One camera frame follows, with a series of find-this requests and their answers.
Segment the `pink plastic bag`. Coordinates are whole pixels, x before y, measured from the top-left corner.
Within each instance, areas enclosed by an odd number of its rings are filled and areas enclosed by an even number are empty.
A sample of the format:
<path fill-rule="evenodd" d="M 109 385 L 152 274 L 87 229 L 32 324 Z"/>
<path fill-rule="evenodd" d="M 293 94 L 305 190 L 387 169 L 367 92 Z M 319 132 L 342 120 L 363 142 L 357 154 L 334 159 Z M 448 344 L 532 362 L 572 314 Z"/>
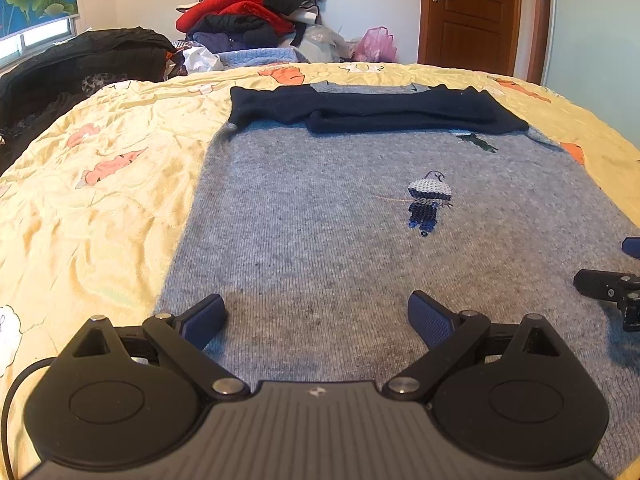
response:
<path fill-rule="evenodd" d="M 356 62 L 393 63 L 397 58 L 394 36 L 387 27 L 370 28 L 357 42 L 352 59 Z"/>

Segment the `black jacket on bed side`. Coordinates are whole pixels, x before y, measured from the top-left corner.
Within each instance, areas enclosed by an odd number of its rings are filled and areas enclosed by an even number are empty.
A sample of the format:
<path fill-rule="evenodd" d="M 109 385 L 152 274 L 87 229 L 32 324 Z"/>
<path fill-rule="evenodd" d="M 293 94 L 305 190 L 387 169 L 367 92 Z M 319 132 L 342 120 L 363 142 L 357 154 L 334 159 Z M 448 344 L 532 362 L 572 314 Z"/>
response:
<path fill-rule="evenodd" d="M 90 30 L 1 76 L 1 169 L 59 117 L 114 82 L 161 82 L 178 49 L 142 27 Z"/>

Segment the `white crumpled plastic bag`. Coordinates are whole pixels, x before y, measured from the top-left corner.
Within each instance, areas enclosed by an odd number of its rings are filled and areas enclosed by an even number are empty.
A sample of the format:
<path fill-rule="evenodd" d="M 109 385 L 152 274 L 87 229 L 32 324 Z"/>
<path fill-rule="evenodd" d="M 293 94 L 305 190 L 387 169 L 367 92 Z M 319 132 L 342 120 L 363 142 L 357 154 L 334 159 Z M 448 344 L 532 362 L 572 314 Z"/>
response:
<path fill-rule="evenodd" d="M 206 47 L 190 47 L 182 51 L 183 66 L 188 75 L 218 72 L 224 69 L 220 56 Z"/>

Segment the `navy clothes in pile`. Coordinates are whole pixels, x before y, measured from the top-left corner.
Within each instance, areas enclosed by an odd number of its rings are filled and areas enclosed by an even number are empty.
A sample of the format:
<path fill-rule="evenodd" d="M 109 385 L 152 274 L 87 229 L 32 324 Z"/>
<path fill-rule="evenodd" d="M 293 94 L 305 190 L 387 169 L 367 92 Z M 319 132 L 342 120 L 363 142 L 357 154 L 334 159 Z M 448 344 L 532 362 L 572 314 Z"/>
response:
<path fill-rule="evenodd" d="M 213 53 L 275 48 L 280 44 L 274 28 L 253 15 L 205 15 L 188 30 L 186 38 Z"/>

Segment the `grey knit sweater navy sleeves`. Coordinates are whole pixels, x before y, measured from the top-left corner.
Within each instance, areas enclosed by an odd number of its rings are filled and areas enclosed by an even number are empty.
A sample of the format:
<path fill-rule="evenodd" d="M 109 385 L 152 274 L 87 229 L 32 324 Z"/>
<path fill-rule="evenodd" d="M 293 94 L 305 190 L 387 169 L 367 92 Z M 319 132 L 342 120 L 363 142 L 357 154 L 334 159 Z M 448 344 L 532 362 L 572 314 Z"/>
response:
<path fill-rule="evenodd" d="M 230 96 L 157 310 L 220 295 L 230 318 L 209 352 L 250 384 L 386 382 L 424 352 L 415 290 L 498 323 L 537 312 L 608 400 L 598 464 L 632 464 L 639 339 L 573 278 L 637 272 L 620 250 L 637 228 L 570 154 L 473 90 L 452 103 L 315 86 Z M 474 128 L 417 126 L 423 103 Z"/>

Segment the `yellow floral bed sheet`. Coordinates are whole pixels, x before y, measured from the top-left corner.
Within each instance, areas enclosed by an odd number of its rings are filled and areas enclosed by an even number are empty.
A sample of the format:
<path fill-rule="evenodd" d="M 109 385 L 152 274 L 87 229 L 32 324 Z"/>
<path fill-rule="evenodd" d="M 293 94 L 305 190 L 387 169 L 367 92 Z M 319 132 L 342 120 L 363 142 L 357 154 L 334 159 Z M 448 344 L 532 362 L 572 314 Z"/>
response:
<path fill-rule="evenodd" d="M 55 356 L 85 320 L 153 313 L 235 87 L 446 86 L 490 94 L 558 144 L 639 232 L 638 150 L 589 110 L 508 76 L 425 65 L 279 64 L 109 84 L 1 180 L 1 382 Z"/>

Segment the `brown wooden door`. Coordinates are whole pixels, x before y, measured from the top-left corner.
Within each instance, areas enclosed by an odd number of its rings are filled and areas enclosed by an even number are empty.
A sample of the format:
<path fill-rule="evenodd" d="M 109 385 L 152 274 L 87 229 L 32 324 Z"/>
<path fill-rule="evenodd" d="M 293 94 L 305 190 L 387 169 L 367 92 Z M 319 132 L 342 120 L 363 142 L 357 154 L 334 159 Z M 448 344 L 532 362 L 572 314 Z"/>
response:
<path fill-rule="evenodd" d="M 421 0 L 418 62 L 542 81 L 552 0 Z"/>

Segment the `red garment on pile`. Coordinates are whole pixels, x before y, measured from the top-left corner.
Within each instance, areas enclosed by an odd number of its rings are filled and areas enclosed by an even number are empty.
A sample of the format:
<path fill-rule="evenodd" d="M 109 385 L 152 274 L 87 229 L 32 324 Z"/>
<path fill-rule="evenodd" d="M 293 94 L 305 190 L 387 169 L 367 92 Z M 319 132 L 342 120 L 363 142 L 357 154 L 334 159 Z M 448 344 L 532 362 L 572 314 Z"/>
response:
<path fill-rule="evenodd" d="M 262 0 L 203 0 L 177 18 L 176 29 L 178 32 L 188 32 L 207 15 L 254 16 L 267 22 L 278 36 L 294 32 L 293 23 L 267 9 Z"/>

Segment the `window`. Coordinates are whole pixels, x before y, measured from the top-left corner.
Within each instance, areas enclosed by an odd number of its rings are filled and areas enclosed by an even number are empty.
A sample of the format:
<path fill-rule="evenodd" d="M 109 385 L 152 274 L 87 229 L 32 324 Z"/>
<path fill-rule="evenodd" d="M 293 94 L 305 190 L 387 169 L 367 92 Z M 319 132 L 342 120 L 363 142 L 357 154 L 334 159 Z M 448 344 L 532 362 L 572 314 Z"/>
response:
<path fill-rule="evenodd" d="M 6 66 L 27 55 L 75 36 L 72 18 L 60 18 L 1 39 L 1 65 Z"/>

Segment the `grey translucent plastic bag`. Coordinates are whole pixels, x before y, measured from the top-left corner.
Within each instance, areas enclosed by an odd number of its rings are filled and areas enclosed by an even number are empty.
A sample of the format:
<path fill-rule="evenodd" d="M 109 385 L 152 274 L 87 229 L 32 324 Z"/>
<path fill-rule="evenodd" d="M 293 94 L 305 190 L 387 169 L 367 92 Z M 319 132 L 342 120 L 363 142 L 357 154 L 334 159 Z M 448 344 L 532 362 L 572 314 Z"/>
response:
<path fill-rule="evenodd" d="M 319 24 L 300 24 L 288 44 L 311 63 L 341 63 L 354 55 L 352 45 L 338 32 Z"/>

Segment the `light blue folded towel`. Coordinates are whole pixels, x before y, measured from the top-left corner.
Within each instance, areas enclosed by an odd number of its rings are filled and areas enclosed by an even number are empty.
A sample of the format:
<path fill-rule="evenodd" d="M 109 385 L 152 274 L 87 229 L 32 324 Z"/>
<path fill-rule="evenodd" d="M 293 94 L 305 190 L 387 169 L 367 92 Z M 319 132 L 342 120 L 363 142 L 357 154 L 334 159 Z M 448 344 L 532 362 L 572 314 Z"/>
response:
<path fill-rule="evenodd" d="M 270 64 L 308 63 L 309 60 L 296 47 L 259 48 L 222 52 L 218 58 L 225 70 Z"/>

